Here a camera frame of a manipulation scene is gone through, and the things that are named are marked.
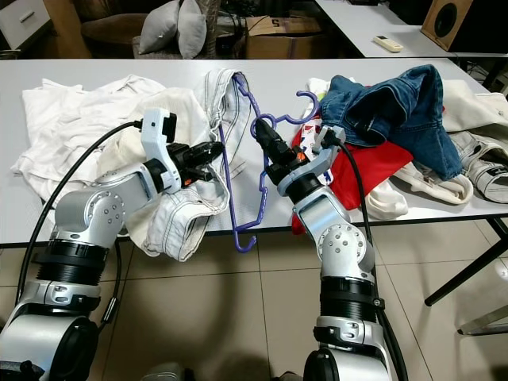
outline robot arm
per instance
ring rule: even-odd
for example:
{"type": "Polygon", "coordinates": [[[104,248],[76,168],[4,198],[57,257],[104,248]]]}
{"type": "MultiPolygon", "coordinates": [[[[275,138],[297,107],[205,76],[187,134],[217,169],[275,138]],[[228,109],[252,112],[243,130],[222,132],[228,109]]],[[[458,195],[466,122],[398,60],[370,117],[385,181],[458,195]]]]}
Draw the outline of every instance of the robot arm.
{"type": "Polygon", "coordinates": [[[375,252],[362,232],[317,176],[330,168],[344,143],[344,130],[324,126],[309,161],[299,147],[289,148],[263,120],[256,122],[256,139],[272,165],[266,168],[282,196],[316,244],[321,266],[321,316],[314,328],[319,350],[310,354],[305,381],[388,381],[391,372],[383,328],[376,309],[375,252]]]}
{"type": "Polygon", "coordinates": [[[126,219],[160,192],[210,180],[200,167],[222,152],[221,143],[167,146],[175,122],[166,110],[147,111],[141,142],[148,161],[105,173],[91,187],[62,197],[49,245],[34,260],[40,264],[37,279],[26,283],[0,333],[0,379],[87,379],[99,332],[88,317],[100,302],[106,256],[126,219]]]}

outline remote control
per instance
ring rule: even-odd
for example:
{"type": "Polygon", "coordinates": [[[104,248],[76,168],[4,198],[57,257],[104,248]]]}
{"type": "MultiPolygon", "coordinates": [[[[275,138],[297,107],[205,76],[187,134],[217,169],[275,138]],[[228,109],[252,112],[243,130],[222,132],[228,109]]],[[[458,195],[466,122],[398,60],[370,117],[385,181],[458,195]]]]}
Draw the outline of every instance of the remote control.
{"type": "Polygon", "coordinates": [[[376,36],[374,37],[374,42],[378,45],[381,45],[388,52],[396,53],[400,52],[403,48],[402,45],[397,44],[395,41],[386,38],[385,36],[376,36]]]}

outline white cabinet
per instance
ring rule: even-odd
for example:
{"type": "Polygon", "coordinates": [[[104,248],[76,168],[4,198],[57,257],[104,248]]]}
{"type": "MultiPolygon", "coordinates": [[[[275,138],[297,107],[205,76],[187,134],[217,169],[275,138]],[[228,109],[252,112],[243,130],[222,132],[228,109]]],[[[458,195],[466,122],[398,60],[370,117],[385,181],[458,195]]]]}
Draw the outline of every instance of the white cabinet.
{"type": "Polygon", "coordinates": [[[0,10],[0,32],[11,49],[19,48],[48,21],[43,0],[16,0],[0,10]]]}

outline red cloth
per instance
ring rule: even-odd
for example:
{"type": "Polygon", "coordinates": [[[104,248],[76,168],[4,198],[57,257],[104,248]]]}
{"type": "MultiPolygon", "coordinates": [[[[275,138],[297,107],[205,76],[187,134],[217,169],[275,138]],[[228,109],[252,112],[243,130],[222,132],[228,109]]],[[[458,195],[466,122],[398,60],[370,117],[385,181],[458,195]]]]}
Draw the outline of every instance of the red cloth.
{"type": "MultiPolygon", "coordinates": [[[[293,139],[293,147],[300,145],[301,135],[302,131],[299,130],[293,139]]],[[[407,150],[390,141],[372,148],[360,148],[350,144],[346,146],[360,171],[365,195],[413,159],[407,150]]],[[[344,152],[339,152],[332,164],[331,171],[333,182],[329,187],[344,205],[344,208],[352,210],[360,206],[360,193],[356,184],[355,172],[344,152]]],[[[294,234],[305,232],[302,223],[295,215],[293,215],[292,228],[294,234]]]]}

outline floor tile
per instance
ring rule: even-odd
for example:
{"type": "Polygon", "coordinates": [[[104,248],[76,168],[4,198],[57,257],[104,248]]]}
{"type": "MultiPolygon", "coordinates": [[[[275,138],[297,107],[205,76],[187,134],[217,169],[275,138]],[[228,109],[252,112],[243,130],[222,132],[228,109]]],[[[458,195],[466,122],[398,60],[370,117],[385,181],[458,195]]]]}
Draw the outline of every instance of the floor tile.
{"type": "Polygon", "coordinates": [[[473,260],[491,246],[473,221],[376,226],[372,235],[385,264],[473,260]]]}
{"type": "Polygon", "coordinates": [[[318,348],[312,330],[319,316],[318,269],[261,273],[268,355],[272,376],[303,374],[307,356],[318,348]]]}
{"type": "MultiPolygon", "coordinates": [[[[104,309],[110,300],[110,296],[113,293],[114,282],[101,282],[101,296],[102,300],[99,307],[92,313],[90,319],[99,323],[104,313],[104,309]]],[[[3,325],[7,318],[10,316],[13,307],[14,299],[16,297],[16,287],[0,287],[0,325],[3,325]]],[[[90,377],[88,381],[101,381],[102,371],[106,364],[106,357],[110,346],[111,335],[113,333],[112,325],[108,325],[104,328],[99,337],[98,349],[95,353],[94,362],[90,369],[90,377]]]]}
{"type": "MultiPolygon", "coordinates": [[[[497,267],[496,270],[498,270],[498,273],[499,273],[499,276],[501,277],[501,279],[508,282],[508,259],[502,258],[501,261],[505,265],[505,268],[497,267]]],[[[493,322],[492,325],[508,325],[508,316],[506,316],[498,321],[493,322]]]]}
{"type": "MultiPolygon", "coordinates": [[[[377,267],[379,296],[385,301],[385,312],[394,330],[398,345],[404,357],[407,375],[411,381],[431,381],[429,369],[425,364],[421,350],[411,330],[410,323],[398,299],[394,286],[384,266],[377,267]]],[[[392,378],[397,380],[395,370],[391,369],[392,378]]]]}
{"type": "Polygon", "coordinates": [[[506,335],[464,337],[466,321],[508,303],[508,283],[499,278],[500,260],[485,267],[432,307],[424,298],[471,261],[387,266],[433,381],[508,379],[506,335]]]}
{"type": "MultiPolygon", "coordinates": [[[[130,259],[133,255],[134,243],[132,241],[120,242],[120,253],[121,253],[121,278],[125,279],[127,276],[127,268],[129,266],[130,259]]],[[[102,272],[102,281],[115,280],[117,278],[117,251],[114,246],[108,253],[106,260],[106,266],[102,272]]]]}
{"type": "MultiPolygon", "coordinates": [[[[0,255],[0,287],[17,286],[19,271],[21,269],[23,257],[25,256],[25,251],[26,248],[3,249],[2,254],[0,255]]],[[[27,278],[35,278],[38,270],[39,265],[30,264],[27,278]]]]}
{"type": "Polygon", "coordinates": [[[499,241],[499,236],[495,233],[495,231],[491,228],[486,220],[475,220],[475,224],[478,226],[478,229],[480,229],[490,244],[495,244],[497,241],[499,241]]]}
{"type": "MultiPolygon", "coordinates": [[[[306,234],[260,233],[257,239],[261,271],[321,268],[316,245],[306,234]]],[[[383,264],[379,255],[375,262],[383,264]]]]}
{"type": "Polygon", "coordinates": [[[14,309],[16,287],[0,287],[0,325],[4,325],[14,309]]]}
{"type": "Polygon", "coordinates": [[[260,274],[128,280],[104,381],[177,361],[199,381],[268,378],[260,274]]]}
{"type": "MultiPolygon", "coordinates": [[[[90,319],[97,325],[100,325],[102,315],[110,302],[111,295],[113,295],[114,282],[101,282],[101,304],[92,313],[90,319]]],[[[124,282],[120,282],[119,296],[121,300],[124,282]]],[[[111,337],[113,336],[114,322],[108,324],[102,330],[101,336],[98,339],[97,352],[95,353],[94,362],[90,368],[90,375],[87,381],[102,381],[102,373],[106,366],[108,352],[110,350],[111,337]]]]}
{"type": "MultiPolygon", "coordinates": [[[[129,265],[130,257],[133,252],[133,243],[121,242],[121,258],[122,258],[122,278],[125,278],[127,274],[127,267],[129,265]]],[[[33,256],[38,251],[43,251],[44,248],[35,248],[33,252],[33,256]]],[[[23,262],[23,257],[25,256],[26,248],[5,248],[0,255],[0,287],[2,286],[16,286],[17,279],[19,277],[19,271],[21,269],[21,263],[23,262]]],[[[33,279],[37,276],[37,272],[39,271],[38,264],[30,264],[28,279],[33,279]]],[[[108,254],[108,258],[106,260],[106,266],[104,268],[104,272],[102,273],[101,280],[115,280],[117,276],[117,257],[115,254],[115,249],[113,248],[108,254]]]]}
{"type": "MultiPolygon", "coordinates": [[[[387,272],[383,266],[377,268],[379,293],[386,301],[410,379],[431,380],[387,272]]],[[[312,330],[319,315],[319,270],[268,271],[261,277],[273,375],[287,370],[302,374],[307,356],[318,346],[312,330]]]]}
{"type": "MultiPolygon", "coordinates": [[[[248,237],[241,235],[241,243],[248,237]]],[[[178,262],[161,254],[147,256],[134,248],[128,279],[165,278],[184,275],[225,274],[259,271],[257,247],[248,253],[239,253],[234,247],[233,236],[204,237],[199,249],[186,262],[178,262]]]]}

